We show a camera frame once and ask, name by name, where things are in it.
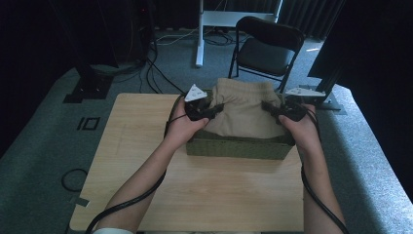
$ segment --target chair backrest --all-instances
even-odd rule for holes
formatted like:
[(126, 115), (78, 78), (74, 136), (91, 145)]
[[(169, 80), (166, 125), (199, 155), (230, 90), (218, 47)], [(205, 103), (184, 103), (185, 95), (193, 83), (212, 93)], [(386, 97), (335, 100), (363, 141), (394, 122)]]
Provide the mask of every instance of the chair backrest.
[(304, 34), (295, 27), (256, 17), (243, 17), (237, 22), (236, 29), (265, 44), (287, 48), (295, 53), (301, 50), (305, 40)]

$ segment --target white sleeve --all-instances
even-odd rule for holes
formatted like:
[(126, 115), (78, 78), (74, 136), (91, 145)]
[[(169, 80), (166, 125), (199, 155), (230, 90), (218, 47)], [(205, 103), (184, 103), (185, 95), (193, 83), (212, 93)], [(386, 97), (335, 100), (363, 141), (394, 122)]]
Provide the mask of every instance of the white sleeve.
[(104, 227), (96, 230), (94, 234), (133, 234), (128, 230), (118, 229), (118, 228), (110, 228)]

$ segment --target chair seat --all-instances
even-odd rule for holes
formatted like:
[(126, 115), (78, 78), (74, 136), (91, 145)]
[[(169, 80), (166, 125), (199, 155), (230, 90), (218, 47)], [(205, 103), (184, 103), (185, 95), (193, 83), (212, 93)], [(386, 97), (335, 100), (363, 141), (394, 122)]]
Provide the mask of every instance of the chair seat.
[(285, 74), (293, 56), (293, 51), (269, 46), (254, 38), (249, 38), (238, 53), (237, 63), (249, 69), (282, 76)]

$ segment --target black chair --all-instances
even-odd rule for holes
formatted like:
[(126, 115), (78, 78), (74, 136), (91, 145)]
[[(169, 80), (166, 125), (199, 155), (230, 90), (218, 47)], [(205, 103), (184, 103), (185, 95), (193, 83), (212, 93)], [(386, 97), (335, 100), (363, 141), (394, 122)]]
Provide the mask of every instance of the black chair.
[[(242, 46), (241, 32), (249, 35)], [(304, 44), (304, 34), (297, 28), (256, 17), (240, 19), (236, 33), (236, 47), (228, 78), (232, 77), (236, 62), (236, 77), (239, 76), (239, 70), (242, 70), (281, 81), (278, 90), (282, 93), (292, 65)]]

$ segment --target person's left hand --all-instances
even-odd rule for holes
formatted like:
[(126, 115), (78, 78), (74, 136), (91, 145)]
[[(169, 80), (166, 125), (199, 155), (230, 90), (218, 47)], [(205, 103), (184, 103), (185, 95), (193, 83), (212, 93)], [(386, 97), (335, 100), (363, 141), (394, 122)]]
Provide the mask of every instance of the person's left hand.
[(185, 114), (185, 101), (182, 98), (172, 115), (172, 122), (169, 123), (168, 132), (165, 137), (165, 139), (170, 140), (176, 148), (191, 139), (194, 133), (205, 127), (209, 121), (208, 118), (191, 121)]

